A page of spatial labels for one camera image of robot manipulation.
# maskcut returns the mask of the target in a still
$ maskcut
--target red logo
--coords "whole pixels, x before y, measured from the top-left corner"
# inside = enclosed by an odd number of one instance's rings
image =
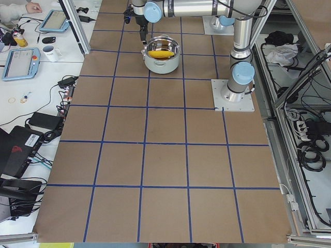
[[[11,153],[14,153],[14,152],[22,152],[22,148],[19,147],[19,146],[13,146],[12,147],[12,150],[11,150]]]

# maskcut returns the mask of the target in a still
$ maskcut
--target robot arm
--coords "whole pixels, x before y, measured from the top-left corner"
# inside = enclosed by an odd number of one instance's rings
[[[262,0],[164,0],[145,2],[144,16],[149,22],[158,22],[162,17],[203,17],[226,16],[228,18],[245,17],[259,7]]]
[[[162,17],[225,16],[235,18],[234,41],[230,53],[231,78],[221,94],[230,102],[239,102],[245,95],[247,85],[254,77],[254,68],[249,62],[251,14],[256,11],[261,2],[262,0],[132,0],[131,11],[146,21],[143,34],[142,25],[140,25],[141,40],[144,44],[146,44],[148,22],[156,23]]]

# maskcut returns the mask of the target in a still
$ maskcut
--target silver pot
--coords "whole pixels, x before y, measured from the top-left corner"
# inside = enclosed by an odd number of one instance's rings
[[[150,57],[149,51],[169,51],[175,55],[169,59],[156,59]],[[150,39],[147,45],[144,46],[143,60],[146,67],[152,72],[158,74],[166,74],[174,71],[179,65],[180,46],[177,41],[170,38],[168,35],[160,35]]]

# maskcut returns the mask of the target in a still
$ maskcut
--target power strip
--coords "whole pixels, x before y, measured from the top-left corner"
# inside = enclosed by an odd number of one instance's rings
[[[296,128],[299,132],[300,138],[302,141],[310,141],[310,139],[308,138],[307,132],[308,132],[308,128],[306,126],[306,123],[304,121],[301,120],[297,120],[296,121]]]

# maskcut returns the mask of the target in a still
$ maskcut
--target yellow corn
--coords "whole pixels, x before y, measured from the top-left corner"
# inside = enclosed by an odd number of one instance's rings
[[[148,51],[148,55],[152,58],[169,58],[171,56],[174,56],[175,53],[170,51],[158,50],[158,51]]]

